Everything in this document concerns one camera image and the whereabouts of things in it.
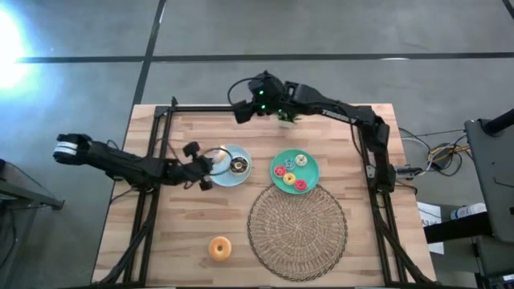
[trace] white paper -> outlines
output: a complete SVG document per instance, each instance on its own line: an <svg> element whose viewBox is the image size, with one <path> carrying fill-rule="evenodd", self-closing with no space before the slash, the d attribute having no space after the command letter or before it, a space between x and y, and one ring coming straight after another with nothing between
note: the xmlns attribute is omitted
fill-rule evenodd
<svg viewBox="0 0 514 289"><path fill-rule="evenodd" d="M418 201L418 210L424 227L441 222L441 207ZM442 242L429 244L428 250L432 253L444 254L444 245Z"/></svg>

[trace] light blue plate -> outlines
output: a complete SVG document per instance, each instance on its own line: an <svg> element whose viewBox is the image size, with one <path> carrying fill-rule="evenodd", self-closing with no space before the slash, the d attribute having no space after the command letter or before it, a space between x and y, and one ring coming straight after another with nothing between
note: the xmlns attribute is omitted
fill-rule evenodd
<svg viewBox="0 0 514 289"><path fill-rule="evenodd" d="M243 149L242 147L236 145L236 144L227 144L225 145L225 149L229 151L232 154L232 157L244 157L248 161L248 170L244 174L236 175L233 174L230 170L226 173L223 173L218 176L212 176L210 179L220 185L220 186L226 186L231 187L235 185L239 185L242 182L244 182L248 176L250 176L251 173L251 158L250 153L246 151L246 149ZM212 167L212 170L210 173L219 173L228 168L230 165L230 156L226 156L223 161L220 163L214 164Z"/></svg>

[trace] yellow donut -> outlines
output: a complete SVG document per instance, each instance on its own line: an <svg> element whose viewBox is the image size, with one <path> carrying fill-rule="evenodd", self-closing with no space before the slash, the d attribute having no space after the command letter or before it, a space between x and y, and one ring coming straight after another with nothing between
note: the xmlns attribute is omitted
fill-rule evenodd
<svg viewBox="0 0 514 289"><path fill-rule="evenodd" d="M232 244L225 237L216 237L210 241L209 254L214 261L223 261L230 257Z"/></svg>
<svg viewBox="0 0 514 289"><path fill-rule="evenodd" d="M296 177L294 173L286 173L284 175L284 183L286 183L286 185L292 185L295 183L295 181Z"/></svg>

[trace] bright light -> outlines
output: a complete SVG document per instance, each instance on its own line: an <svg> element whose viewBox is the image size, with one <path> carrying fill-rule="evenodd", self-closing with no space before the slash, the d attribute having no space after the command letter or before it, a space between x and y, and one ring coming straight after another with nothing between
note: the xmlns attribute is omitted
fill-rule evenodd
<svg viewBox="0 0 514 289"><path fill-rule="evenodd" d="M27 72L24 64L15 64L23 56L18 28L8 13L0 10L0 88L14 86Z"/></svg>

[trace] orange donut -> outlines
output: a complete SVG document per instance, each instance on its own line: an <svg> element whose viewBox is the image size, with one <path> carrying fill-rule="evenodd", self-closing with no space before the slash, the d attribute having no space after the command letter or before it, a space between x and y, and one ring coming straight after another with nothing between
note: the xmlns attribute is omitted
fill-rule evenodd
<svg viewBox="0 0 514 289"><path fill-rule="evenodd" d="M216 237L210 241L209 254L214 261L223 261L230 257L232 244L225 237Z"/></svg>

